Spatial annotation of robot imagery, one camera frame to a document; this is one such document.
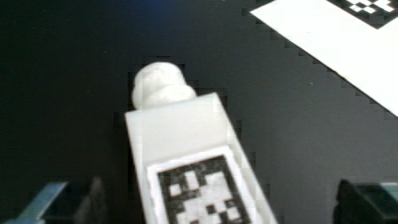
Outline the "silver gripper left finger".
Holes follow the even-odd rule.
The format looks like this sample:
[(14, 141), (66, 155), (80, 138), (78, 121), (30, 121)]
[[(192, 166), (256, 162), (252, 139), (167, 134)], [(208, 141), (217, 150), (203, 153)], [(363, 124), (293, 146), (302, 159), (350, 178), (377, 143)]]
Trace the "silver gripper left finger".
[(50, 182), (13, 224), (109, 224), (101, 178)]

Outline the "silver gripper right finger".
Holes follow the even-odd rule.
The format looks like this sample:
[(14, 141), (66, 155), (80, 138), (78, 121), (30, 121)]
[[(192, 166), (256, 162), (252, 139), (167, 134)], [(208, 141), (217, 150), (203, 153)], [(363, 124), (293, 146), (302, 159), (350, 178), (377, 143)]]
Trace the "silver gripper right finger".
[(398, 183), (340, 182), (334, 224), (398, 224)]

